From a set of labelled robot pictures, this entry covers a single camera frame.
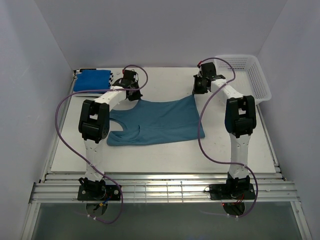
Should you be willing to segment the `teal tank top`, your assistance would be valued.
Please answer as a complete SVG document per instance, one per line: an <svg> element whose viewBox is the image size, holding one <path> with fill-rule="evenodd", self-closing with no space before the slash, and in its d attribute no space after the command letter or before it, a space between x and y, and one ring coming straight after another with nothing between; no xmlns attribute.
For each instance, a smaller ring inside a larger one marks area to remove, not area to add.
<svg viewBox="0 0 320 240"><path fill-rule="evenodd" d="M112 110L110 120L122 130L110 131L109 146L148 146L203 139L205 132L195 97L152 102L139 100L128 110Z"/></svg>

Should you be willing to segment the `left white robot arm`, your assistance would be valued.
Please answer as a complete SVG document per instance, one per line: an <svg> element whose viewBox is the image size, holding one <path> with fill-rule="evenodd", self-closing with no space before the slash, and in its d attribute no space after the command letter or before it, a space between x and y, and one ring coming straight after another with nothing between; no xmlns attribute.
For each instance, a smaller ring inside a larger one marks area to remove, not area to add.
<svg viewBox="0 0 320 240"><path fill-rule="evenodd" d="M80 178L79 182L83 191L95 200L107 194L101 167L101 148L110 130L110 111L124 100L136 101L142 97L138 73L127 69L122 72L122 78L116 80L108 91L82 103L78 130L84 141L87 163L85 177Z"/></svg>

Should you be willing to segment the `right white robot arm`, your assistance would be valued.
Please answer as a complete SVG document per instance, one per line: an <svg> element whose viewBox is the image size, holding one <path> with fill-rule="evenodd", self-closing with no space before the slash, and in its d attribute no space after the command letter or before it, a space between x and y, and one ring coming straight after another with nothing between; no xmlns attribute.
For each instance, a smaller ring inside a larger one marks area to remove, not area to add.
<svg viewBox="0 0 320 240"><path fill-rule="evenodd" d="M213 62L197 65L194 75L193 94L211 92L225 103L224 125L230 137L230 164L224 184L211 184L208 192L212 199L237 199L254 193L248 170L249 142L257 126L256 103L251 95L235 90L226 77L217 74Z"/></svg>

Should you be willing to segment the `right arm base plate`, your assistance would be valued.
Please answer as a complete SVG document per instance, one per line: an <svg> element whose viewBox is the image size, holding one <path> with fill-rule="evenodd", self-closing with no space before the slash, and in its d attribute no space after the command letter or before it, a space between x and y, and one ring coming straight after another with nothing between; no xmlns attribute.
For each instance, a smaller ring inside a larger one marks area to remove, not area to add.
<svg viewBox="0 0 320 240"><path fill-rule="evenodd" d="M251 183L245 190L230 190L226 184L210 184L203 192L208 193L211 200L254 200L256 197Z"/></svg>

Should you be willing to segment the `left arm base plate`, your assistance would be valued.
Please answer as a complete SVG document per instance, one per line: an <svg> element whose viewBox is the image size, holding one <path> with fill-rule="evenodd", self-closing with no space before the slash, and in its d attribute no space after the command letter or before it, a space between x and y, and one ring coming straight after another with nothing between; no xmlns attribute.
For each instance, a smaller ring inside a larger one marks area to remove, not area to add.
<svg viewBox="0 0 320 240"><path fill-rule="evenodd" d="M78 189L78 201L119 201L121 199L120 191L116 185L105 185L98 187L85 187L81 185Z"/></svg>

